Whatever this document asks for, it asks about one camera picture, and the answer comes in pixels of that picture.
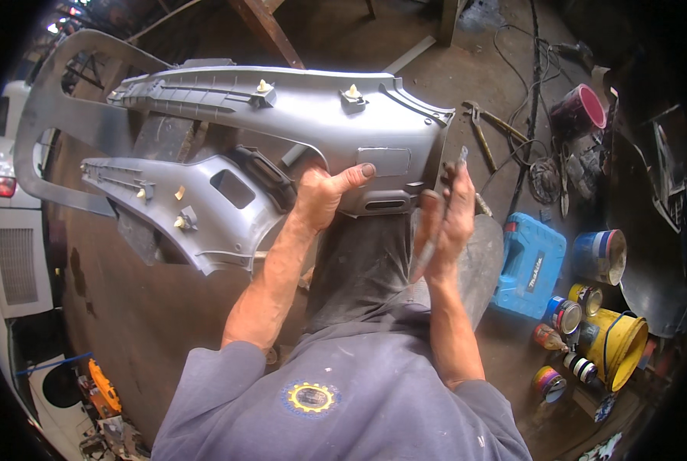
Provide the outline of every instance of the man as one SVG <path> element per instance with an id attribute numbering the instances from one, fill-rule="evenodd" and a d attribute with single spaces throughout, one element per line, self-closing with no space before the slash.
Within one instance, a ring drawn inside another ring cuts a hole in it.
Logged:
<path id="1" fill-rule="evenodd" d="M 448 170 L 447 210 L 435 192 L 421 195 L 414 239 L 409 215 L 336 216 L 341 195 L 375 175 L 372 164 L 333 177 L 304 172 L 263 270 L 230 311 L 221 349 L 190 351 L 154 461 L 530 459 L 510 404 L 484 380 L 472 331 L 502 265 L 500 226 L 475 219 L 466 165 Z M 264 376 L 305 254 L 329 226 L 308 333 Z M 408 285 L 411 254 L 431 235 L 431 262 Z"/>

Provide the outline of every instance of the concrete floor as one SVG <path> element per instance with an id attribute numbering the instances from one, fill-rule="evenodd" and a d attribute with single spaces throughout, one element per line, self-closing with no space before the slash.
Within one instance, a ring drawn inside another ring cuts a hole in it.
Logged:
<path id="1" fill-rule="evenodd" d="M 550 43 L 575 40 L 558 14 L 546 2 L 537 2 L 541 36 Z M 439 27 L 439 6 L 408 0 L 376 0 L 378 17 L 366 17 L 363 1 L 287 0 L 275 14 L 309 69 L 378 71 Z M 532 30 L 527 0 L 501 0 L 500 12 L 508 23 Z M 457 30 L 454 46 L 433 46 L 399 76 L 404 87 L 423 101 L 457 107 L 444 159 L 453 159 L 468 146 L 469 171 L 477 190 L 489 177 L 469 116 L 462 115 L 464 99 L 478 101 L 486 110 L 507 119 L 525 93 L 518 77 L 492 45 L 494 27 L 482 31 Z M 516 30 L 503 30 L 497 43 L 527 81 L 532 79 L 532 39 Z M 225 3 L 203 2 L 147 34 L 140 44 L 164 60 L 227 57 L 238 63 L 281 64 L 258 45 L 245 25 Z M 588 75 L 567 63 L 577 82 Z M 542 88 L 546 104 L 571 90 L 560 77 Z M 97 98 L 99 91 L 81 83 L 81 97 Z M 529 111 L 518 117 L 526 130 Z M 549 130 L 539 109 L 537 137 L 548 144 Z M 508 155 L 505 137 L 489 124 L 484 133 L 500 164 Z M 264 151 L 273 160 L 285 146 Z M 86 190 L 79 179 L 79 161 L 101 156 L 79 141 L 62 136 L 53 169 L 53 182 Z M 511 162 L 500 171 L 484 194 L 498 222 L 504 222 L 512 198 L 518 166 Z M 518 211 L 537 217 L 542 206 L 528 187 Z M 558 218 L 553 225 L 571 238 L 575 229 Z M 152 444 L 169 406 L 187 352 L 193 347 L 216 349 L 228 311 L 246 286 L 241 272 L 215 272 L 209 277 L 186 265 L 148 267 L 117 234 L 115 222 L 74 209 L 54 207 L 53 216 L 67 223 L 70 269 L 63 308 L 77 353 L 92 351 L 120 393 L 126 415 Z M 569 278 L 560 280 L 566 291 Z M 278 344 L 294 345 L 304 327 L 304 293 L 298 291 Z M 530 383 L 548 354 L 530 336 L 536 322 L 488 309 L 477 329 L 477 339 L 488 381 L 512 403 L 517 427 L 535 459 L 554 459 L 595 431 L 593 423 L 567 395 L 552 406 L 540 404 Z"/>

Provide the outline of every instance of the gray plastic panel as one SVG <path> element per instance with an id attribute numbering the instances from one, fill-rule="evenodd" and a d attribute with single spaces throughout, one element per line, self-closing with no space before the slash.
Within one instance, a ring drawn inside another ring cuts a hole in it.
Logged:
<path id="1" fill-rule="evenodd" d="M 58 128 L 109 156 L 131 152 L 134 134 L 129 111 L 64 94 L 62 74 L 80 51 L 101 51 L 148 72 L 171 66 L 144 51 L 96 30 L 80 30 L 62 42 L 43 62 L 23 108 L 13 154 L 18 184 L 34 197 L 72 208 L 115 217 L 104 197 L 51 184 L 33 169 L 33 146 L 49 128 Z"/>
<path id="2" fill-rule="evenodd" d="M 272 89 L 260 92 L 262 79 Z M 351 84 L 359 99 L 346 97 Z M 356 165 L 361 152 L 368 152 L 383 174 L 343 197 L 339 209 L 351 216 L 408 211 L 411 199 L 435 183 L 455 112 L 412 97 L 402 79 L 390 74 L 259 66 L 177 69 L 126 79 L 108 101 L 304 144 L 320 153 L 331 174 Z M 382 152 L 373 154 L 377 149 Z M 417 181 L 424 185 L 406 185 Z M 404 207 L 367 207 L 375 199 L 401 200 L 403 194 Z"/>
<path id="3" fill-rule="evenodd" d="M 82 165 L 83 181 L 159 229 L 206 275 L 229 264 L 251 272 L 256 248 L 283 218 L 264 190 L 224 157 L 195 164 L 85 159 Z M 219 173 L 224 178 L 216 188 L 211 180 Z M 174 225 L 179 216 L 184 227 Z"/>

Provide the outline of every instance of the makita logo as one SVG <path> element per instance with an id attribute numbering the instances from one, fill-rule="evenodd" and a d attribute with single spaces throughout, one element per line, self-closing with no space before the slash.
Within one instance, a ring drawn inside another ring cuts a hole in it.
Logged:
<path id="1" fill-rule="evenodd" d="M 535 283 L 538 281 L 538 274 L 541 272 L 541 266 L 543 265 L 543 258 L 546 257 L 544 252 L 538 252 L 538 257 L 535 259 L 533 264 L 533 272 L 530 276 L 530 281 L 528 281 L 528 292 L 532 293 L 535 290 Z"/>

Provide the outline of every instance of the gear logo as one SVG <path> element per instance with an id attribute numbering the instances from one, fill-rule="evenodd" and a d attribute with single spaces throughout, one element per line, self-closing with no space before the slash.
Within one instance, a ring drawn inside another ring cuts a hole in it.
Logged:
<path id="1" fill-rule="evenodd" d="M 335 402 L 333 392 L 328 391 L 328 386 L 320 386 L 318 383 L 295 384 L 287 393 L 289 394 L 287 400 L 293 403 L 294 408 L 299 408 L 306 413 L 308 411 L 320 413 L 328 410 Z"/>
<path id="2" fill-rule="evenodd" d="M 282 391 L 282 403 L 293 413 L 308 418 L 321 418 L 340 402 L 334 386 L 296 381 Z"/>

